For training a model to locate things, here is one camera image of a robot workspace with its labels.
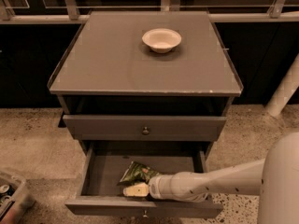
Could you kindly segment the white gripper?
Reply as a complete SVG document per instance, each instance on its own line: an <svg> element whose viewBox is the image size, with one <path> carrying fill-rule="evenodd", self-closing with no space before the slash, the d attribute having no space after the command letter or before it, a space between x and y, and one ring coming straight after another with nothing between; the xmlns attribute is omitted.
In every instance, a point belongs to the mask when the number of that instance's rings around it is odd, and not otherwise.
<svg viewBox="0 0 299 224"><path fill-rule="evenodd" d="M150 196L154 199L167 200L173 199L174 195L170 188L171 175L157 175L146 183L134 184L123 190L126 197L146 197Z"/></svg>

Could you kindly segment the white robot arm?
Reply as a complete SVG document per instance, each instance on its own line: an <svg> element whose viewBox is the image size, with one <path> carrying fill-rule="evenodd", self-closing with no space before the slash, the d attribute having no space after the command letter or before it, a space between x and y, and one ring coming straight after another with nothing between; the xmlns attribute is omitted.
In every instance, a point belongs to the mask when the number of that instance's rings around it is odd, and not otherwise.
<svg viewBox="0 0 299 224"><path fill-rule="evenodd" d="M279 139L262 160L207 173L157 175L123 191L128 197L199 203L208 193L257 195L257 224L299 223L299 133Z"/></svg>

